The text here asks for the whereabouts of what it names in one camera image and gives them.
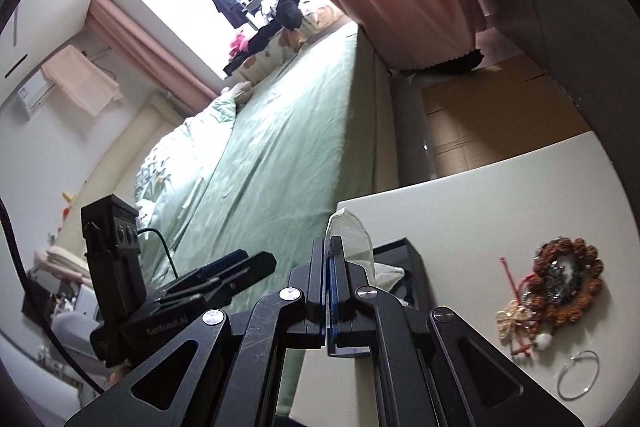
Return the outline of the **left hand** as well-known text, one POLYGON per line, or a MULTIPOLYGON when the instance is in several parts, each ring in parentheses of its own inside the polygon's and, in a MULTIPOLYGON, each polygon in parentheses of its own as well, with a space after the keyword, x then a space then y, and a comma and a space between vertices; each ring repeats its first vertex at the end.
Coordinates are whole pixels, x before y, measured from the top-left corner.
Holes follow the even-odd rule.
POLYGON ((113 373, 111 373, 110 378, 108 379, 108 385, 110 387, 114 387, 120 381, 122 381, 129 373, 129 369, 127 366, 125 367, 117 367, 113 373))

